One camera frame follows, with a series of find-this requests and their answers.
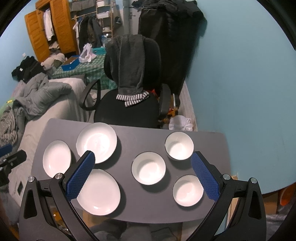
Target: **metal screw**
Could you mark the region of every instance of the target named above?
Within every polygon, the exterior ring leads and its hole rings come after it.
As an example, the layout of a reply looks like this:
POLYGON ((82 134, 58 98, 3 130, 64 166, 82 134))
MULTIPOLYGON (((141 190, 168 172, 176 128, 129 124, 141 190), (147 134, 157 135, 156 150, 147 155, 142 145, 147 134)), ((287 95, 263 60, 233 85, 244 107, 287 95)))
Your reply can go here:
POLYGON ((252 178, 251 178, 251 182, 252 182, 252 183, 257 183, 257 179, 252 177, 252 178))
POLYGON ((225 180, 229 180, 229 179, 230 179, 230 176, 229 176, 228 174, 223 174, 223 178, 224 178, 225 180))
POLYGON ((28 181, 31 183, 35 180, 35 177, 29 177, 28 181))
POLYGON ((63 176, 62 173, 58 173, 58 174, 56 174, 56 175, 54 176, 54 178, 55 178, 55 179, 61 179, 62 176, 63 176))

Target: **white bowl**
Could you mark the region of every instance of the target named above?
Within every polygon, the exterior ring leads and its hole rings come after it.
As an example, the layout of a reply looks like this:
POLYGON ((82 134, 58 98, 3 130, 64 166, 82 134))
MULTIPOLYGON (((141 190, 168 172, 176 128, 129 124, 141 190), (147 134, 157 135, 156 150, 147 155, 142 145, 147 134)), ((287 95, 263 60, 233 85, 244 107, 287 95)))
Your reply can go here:
POLYGON ((203 187, 197 176, 186 175, 179 178, 173 186, 174 200, 181 206, 192 206, 202 198, 203 187))
POLYGON ((93 169, 83 185, 77 201, 93 215, 107 215, 119 205, 120 190, 115 179, 101 169, 93 169))
POLYGON ((193 141, 184 132, 173 132, 165 140, 165 150, 170 157, 182 161, 189 158, 194 150, 193 141))
POLYGON ((50 143, 43 154, 43 169, 53 178, 57 173, 65 173, 71 164, 71 151, 60 140, 50 143))
POLYGON ((105 123, 93 123, 85 127, 76 141, 79 156, 87 150, 94 153, 96 163, 107 160, 115 151, 117 135, 114 129, 105 123))
POLYGON ((134 159, 131 172, 139 183, 152 185, 164 177, 165 161, 155 152, 143 152, 134 159))

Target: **white shirt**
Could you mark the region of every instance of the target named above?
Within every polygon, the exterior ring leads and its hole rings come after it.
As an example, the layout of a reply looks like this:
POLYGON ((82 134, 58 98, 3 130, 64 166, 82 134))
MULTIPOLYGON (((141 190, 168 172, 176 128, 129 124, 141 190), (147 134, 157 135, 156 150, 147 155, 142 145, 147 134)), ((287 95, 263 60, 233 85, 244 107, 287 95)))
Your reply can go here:
POLYGON ((77 45, 78 45, 78 49, 79 49, 79 22, 76 22, 73 30, 76 31, 76 41, 77 41, 77 45))
POLYGON ((52 36, 54 36, 54 29, 52 27, 52 18, 51 18, 50 9, 44 12, 43 20, 44 20, 45 35, 47 40, 50 41, 52 39, 52 36))

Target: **green checkered tablecloth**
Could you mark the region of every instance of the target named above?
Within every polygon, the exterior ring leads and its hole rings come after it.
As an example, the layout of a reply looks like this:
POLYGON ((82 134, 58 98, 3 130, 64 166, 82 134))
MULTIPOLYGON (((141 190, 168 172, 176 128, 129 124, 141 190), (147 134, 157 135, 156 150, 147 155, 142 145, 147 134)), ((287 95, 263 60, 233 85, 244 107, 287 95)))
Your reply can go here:
POLYGON ((86 78, 86 85, 93 80, 101 80, 101 90, 113 90, 117 88, 117 85, 114 81, 110 80, 104 72, 104 59, 105 55, 97 55, 90 63, 79 63, 79 65, 69 71, 63 71, 60 66, 56 72, 53 73, 53 79, 68 78, 73 75, 84 74, 86 78))

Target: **gray table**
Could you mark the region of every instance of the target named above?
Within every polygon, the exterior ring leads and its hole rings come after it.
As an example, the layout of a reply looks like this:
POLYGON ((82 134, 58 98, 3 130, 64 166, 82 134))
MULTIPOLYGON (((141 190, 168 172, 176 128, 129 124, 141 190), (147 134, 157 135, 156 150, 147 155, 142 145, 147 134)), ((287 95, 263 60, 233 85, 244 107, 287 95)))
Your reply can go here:
MULTIPOLYGON (((54 140, 66 142, 76 160, 80 157, 76 150, 76 140, 81 130, 90 123, 50 119, 42 133, 34 157, 32 176, 38 180, 49 179, 42 164, 46 147, 54 140)), ((168 158, 164 148, 170 130, 146 129, 126 126, 112 126, 118 143, 109 160, 96 164, 96 169, 110 173, 120 187, 121 200, 118 208, 108 215, 110 218, 138 223, 177 223, 204 218, 214 201, 204 193, 202 199, 192 207, 179 206, 172 196, 174 183, 182 176, 193 174, 190 160, 173 161, 168 158), (164 178, 155 185, 138 183, 131 173, 133 159, 142 152, 153 151, 160 154, 166 163, 164 178)), ((218 170, 230 173, 230 163, 226 139, 221 133, 185 131, 194 143, 194 150, 200 151, 209 163, 218 170)), ((72 200, 75 207, 82 207, 72 200)))

